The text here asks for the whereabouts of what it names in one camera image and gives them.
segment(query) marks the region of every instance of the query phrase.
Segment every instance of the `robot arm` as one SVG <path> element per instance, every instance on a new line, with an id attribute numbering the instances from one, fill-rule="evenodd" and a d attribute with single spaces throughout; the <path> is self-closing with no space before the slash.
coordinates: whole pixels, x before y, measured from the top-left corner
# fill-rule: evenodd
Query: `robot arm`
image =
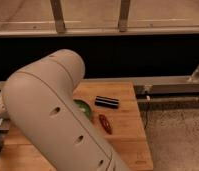
<path id="1" fill-rule="evenodd" d="M 84 68 L 78 54 L 60 50 L 19 69 L 0 94 L 0 117 L 59 171 L 130 171 L 72 99 Z"/>

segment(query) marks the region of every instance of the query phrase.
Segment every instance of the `black panel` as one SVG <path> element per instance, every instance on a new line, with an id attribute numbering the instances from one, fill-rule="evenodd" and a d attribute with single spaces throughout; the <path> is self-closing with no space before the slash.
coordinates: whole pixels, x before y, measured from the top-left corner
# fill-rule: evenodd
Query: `black panel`
<path id="1" fill-rule="evenodd" d="M 199 64 L 199 35 L 0 38 L 0 80 L 64 48 L 83 57 L 88 78 L 189 75 Z"/>

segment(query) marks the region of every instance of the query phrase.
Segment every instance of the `wooden table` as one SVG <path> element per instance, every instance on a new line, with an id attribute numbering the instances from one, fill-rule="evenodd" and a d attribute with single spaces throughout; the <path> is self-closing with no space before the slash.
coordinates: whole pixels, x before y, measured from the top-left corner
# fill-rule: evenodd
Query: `wooden table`
<path id="1" fill-rule="evenodd" d="M 117 98 L 119 109 L 94 105 L 97 95 Z M 137 106 L 133 84 L 130 82 L 82 82 L 74 98 L 86 101 L 93 111 L 93 124 L 132 171 L 151 171 L 153 163 Z M 107 134 L 99 123 L 104 114 L 111 123 L 113 134 Z M 0 171 L 54 171 L 54 167 L 12 125 L 0 154 Z"/>

